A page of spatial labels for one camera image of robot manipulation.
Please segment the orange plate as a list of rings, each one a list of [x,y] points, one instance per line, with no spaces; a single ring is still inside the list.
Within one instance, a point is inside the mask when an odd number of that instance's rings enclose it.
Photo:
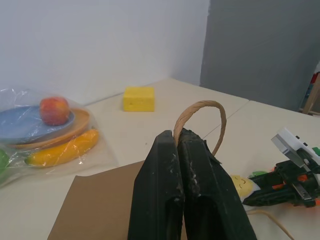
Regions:
[[[6,146],[18,150],[33,150],[57,146],[59,144],[68,142],[75,137],[78,137],[88,129],[91,118],[90,113],[82,108],[72,108],[71,110],[75,115],[75,120],[62,135],[54,137],[52,139],[36,141],[33,143],[7,144]]]

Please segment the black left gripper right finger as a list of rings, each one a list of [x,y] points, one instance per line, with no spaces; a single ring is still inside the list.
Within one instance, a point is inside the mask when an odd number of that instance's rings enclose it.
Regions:
[[[257,240],[230,175],[206,141],[183,129],[178,156],[187,240]]]

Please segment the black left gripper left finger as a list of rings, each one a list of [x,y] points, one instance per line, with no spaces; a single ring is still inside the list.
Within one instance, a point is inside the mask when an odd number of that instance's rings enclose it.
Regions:
[[[177,146],[165,130],[135,178],[127,240],[181,240],[184,202]]]

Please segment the green toy item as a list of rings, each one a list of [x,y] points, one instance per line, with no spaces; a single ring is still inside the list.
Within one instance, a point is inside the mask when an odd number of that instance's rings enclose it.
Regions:
[[[0,149],[0,175],[10,166],[10,157],[3,150]]]

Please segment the yellow toy banana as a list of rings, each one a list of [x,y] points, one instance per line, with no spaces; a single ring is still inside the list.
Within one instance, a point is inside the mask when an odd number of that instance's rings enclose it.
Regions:
[[[98,142],[99,131],[90,129],[69,142],[30,154],[24,162],[33,167],[53,167],[81,157]]]

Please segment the blue plate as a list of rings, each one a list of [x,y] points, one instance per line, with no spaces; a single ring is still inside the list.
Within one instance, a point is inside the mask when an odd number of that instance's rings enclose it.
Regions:
[[[37,105],[21,106],[0,112],[0,143],[25,144],[47,140],[65,133],[75,121],[71,112],[62,125],[47,125],[40,117]]]

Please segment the light wooden furniture frame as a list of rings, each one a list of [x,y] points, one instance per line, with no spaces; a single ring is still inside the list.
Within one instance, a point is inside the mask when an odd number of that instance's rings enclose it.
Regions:
[[[320,95],[320,72],[317,72],[314,75],[315,77],[312,77],[311,79],[311,83],[313,85],[310,90],[309,96],[306,100],[304,107],[299,110],[302,114],[308,115],[311,113],[312,108],[317,100],[317,97]]]

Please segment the brown paper bag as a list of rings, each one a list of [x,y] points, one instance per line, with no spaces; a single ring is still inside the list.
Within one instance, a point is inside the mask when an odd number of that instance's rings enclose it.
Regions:
[[[227,124],[225,109],[217,101],[203,100],[189,106],[176,121],[171,132],[177,152],[185,123],[204,107],[215,107],[220,112],[221,129],[216,146],[221,145]],[[47,240],[128,240],[134,182],[144,161],[90,176],[76,176]],[[188,240],[184,207],[180,240]]]

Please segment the red apple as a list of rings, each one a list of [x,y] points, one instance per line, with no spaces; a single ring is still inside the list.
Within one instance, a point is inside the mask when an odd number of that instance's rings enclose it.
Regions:
[[[70,115],[68,101],[63,97],[47,97],[40,101],[39,114],[42,121],[49,126],[65,124]]]

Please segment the yellow smiling plush toy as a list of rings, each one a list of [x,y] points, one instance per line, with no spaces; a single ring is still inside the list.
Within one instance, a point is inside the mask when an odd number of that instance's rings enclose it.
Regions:
[[[251,196],[254,192],[261,190],[261,188],[248,177],[242,177],[234,174],[230,175],[230,177],[241,202]]]

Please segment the yellow sponge block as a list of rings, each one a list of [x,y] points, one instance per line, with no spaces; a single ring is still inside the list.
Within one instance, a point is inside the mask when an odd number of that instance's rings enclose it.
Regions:
[[[154,112],[155,89],[148,86],[127,87],[123,94],[125,112]]]

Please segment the clear plastic bag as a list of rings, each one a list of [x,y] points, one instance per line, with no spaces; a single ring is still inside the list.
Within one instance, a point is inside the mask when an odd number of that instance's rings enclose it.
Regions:
[[[50,98],[50,97],[65,98],[69,104],[70,113],[71,112],[73,113],[72,111],[73,108],[84,109],[88,111],[90,113],[90,122],[88,125],[88,129],[86,131],[91,129],[98,130],[99,140],[97,144],[81,157],[78,157],[65,164],[60,164],[60,165],[51,166],[51,167],[35,167],[25,163],[25,159],[30,154],[65,144],[70,140],[65,143],[55,145],[52,147],[36,148],[31,150],[13,149],[8,147],[7,145],[19,145],[19,144],[8,144],[8,143],[0,142],[0,149],[4,150],[10,157],[9,167],[2,174],[0,174],[0,189],[10,184],[13,184],[18,181],[22,181],[24,179],[31,178],[31,177],[43,178],[45,176],[62,176],[62,175],[80,173],[85,170],[93,169],[96,167],[107,167],[107,166],[114,167],[117,164],[114,154],[112,150],[108,147],[107,141],[103,135],[103,132],[101,131],[92,112],[84,105],[78,102],[75,102],[73,100],[70,100],[65,96],[55,95],[48,92],[42,92],[42,91],[38,91],[35,89],[26,88],[26,87],[18,87],[18,86],[0,87],[0,112],[8,109],[24,107],[24,106],[40,107],[41,100],[44,98]]]

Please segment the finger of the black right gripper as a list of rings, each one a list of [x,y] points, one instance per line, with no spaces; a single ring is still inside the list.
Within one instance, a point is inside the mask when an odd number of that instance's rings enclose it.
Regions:
[[[251,207],[265,207],[296,201],[297,196],[294,191],[290,187],[284,186],[279,189],[270,187],[256,190],[243,200],[243,204]]]
[[[249,179],[255,182],[259,187],[283,187],[285,185],[282,176],[276,172],[253,172]]]

